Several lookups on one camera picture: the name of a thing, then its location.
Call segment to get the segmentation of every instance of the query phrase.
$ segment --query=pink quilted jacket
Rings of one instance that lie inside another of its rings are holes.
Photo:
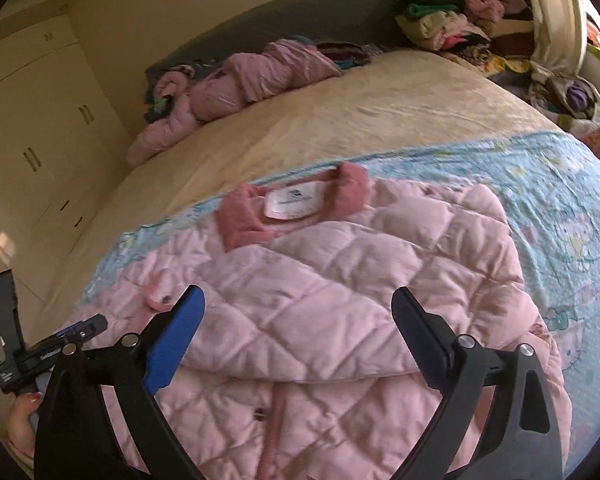
[[[429,312],[482,345],[533,345],[569,449],[571,403],[560,355],[523,290],[506,216],[485,186],[450,189],[369,179],[343,163],[315,175],[325,205],[301,221],[263,216],[267,187],[243,184],[216,215],[142,261],[78,317],[106,314],[94,346],[138,332],[190,283],[205,293],[202,325],[156,398],[202,472],[215,480],[387,479],[440,402],[390,313],[408,285]],[[106,390],[128,460],[142,460]],[[453,467],[468,462],[485,394]]]

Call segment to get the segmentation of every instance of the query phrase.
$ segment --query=plastic bag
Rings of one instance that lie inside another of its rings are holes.
[[[581,77],[577,77],[580,81],[589,85],[595,96],[594,112],[593,117],[590,120],[587,119],[575,119],[570,115],[557,114],[549,111],[546,108],[545,99],[533,90],[534,85],[539,83],[533,83],[529,91],[529,99],[533,108],[538,110],[542,115],[549,119],[552,123],[557,124],[565,132],[570,133],[576,139],[584,142],[589,149],[600,158],[600,94],[595,86],[589,81]]]

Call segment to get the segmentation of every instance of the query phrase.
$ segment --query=cream cabinet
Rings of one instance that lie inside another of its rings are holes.
[[[70,29],[58,23],[0,42],[0,66],[10,72],[0,78],[0,263],[22,284],[24,332],[78,238],[128,173],[127,132]],[[41,41],[53,27],[58,32]],[[14,54],[27,41],[39,59]]]

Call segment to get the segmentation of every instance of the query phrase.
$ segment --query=mattress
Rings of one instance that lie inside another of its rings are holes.
[[[253,105],[134,170],[72,251],[27,339],[57,329],[72,305],[219,201],[201,200],[351,157],[374,176],[483,182],[500,197],[527,290],[568,356],[572,470],[600,434],[600,162],[513,95],[426,52],[386,54]]]
[[[558,343],[573,403],[565,473],[600,436],[600,161],[566,134],[539,132],[355,157],[371,176],[450,186],[487,185],[502,202],[520,254],[526,290]],[[270,184],[331,167],[335,161],[261,179]],[[78,307],[121,269],[212,213],[221,197],[118,238]]]

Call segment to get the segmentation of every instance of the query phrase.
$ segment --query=pink clothing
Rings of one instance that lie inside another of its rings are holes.
[[[243,184],[215,215],[129,265],[74,315],[105,314],[109,329],[91,345],[111,345],[142,330],[190,283],[203,289],[202,324],[173,382],[156,395],[202,473],[389,478],[440,402],[391,316],[392,293],[403,285],[484,346],[533,345],[566,458],[571,404],[560,354],[523,290],[496,196],[482,185],[369,179],[350,163],[311,179],[327,183],[317,214],[265,218],[269,188]],[[490,394],[483,397],[454,468],[478,442]],[[142,467],[110,388],[105,398],[125,456]]]
[[[464,4],[464,13],[472,22],[478,18],[499,22],[504,16],[504,6],[498,0],[464,0]]]
[[[208,123],[286,90],[342,75],[314,46],[293,40],[269,43],[262,54],[233,54],[193,86],[192,67],[180,68],[187,73],[171,70],[155,85],[154,98],[172,95],[176,102],[169,117],[149,124],[136,137],[126,156],[130,165],[138,166],[180,142],[200,127],[198,121]]]
[[[449,36],[446,38],[445,43],[442,44],[442,50],[456,46],[458,43],[465,43],[466,39],[464,36]]]
[[[133,168],[140,166],[152,156],[176,145],[200,126],[191,113],[189,93],[184,92],[174,102],[173,110],[168,117],[148,124],[138,134],[126,152],[126,161]]]
[[[182,72],[169,70],[155,84],[154,99],[171,95],[174,99],[180,97],[189,88],[189,77]]]
[[[200,120],[212,121],[248,103],[341,74],[314,46],[278,40],[269,43],[262,54],[233,54],[222,69],[193,85],[191,110]]]
[[[235,114],[247,104],[240,82],[224,68],[215,70],[191,87],[189,106],[191,111],[205,123]]]
[[[528,5],[525,0],[498,0],[504,6],[505,14],[519,14],[525,10]]]

